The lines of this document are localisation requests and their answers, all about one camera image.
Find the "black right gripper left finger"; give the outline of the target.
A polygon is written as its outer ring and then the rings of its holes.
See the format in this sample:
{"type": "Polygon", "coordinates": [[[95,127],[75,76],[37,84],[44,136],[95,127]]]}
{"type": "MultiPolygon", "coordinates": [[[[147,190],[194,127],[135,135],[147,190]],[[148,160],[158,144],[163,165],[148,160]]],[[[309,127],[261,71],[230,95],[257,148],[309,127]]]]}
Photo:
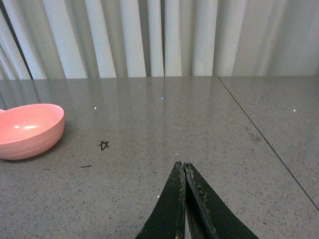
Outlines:
{"type": "Polygon", "coordinates": [[[185,238],[186,177],[177,161],[166,181],[150,217],[138,233],[138,239],[185,238]]]}

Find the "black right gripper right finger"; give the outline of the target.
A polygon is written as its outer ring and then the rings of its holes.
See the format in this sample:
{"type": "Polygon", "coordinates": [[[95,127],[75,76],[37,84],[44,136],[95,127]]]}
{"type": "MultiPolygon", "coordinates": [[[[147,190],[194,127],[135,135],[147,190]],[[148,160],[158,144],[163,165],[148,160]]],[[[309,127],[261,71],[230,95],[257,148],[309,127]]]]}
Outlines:
{"type": "Polygon", "coordinates": [[[188,225],[193,239],[256,239],[191,163],[184,164],[188,225]]]}

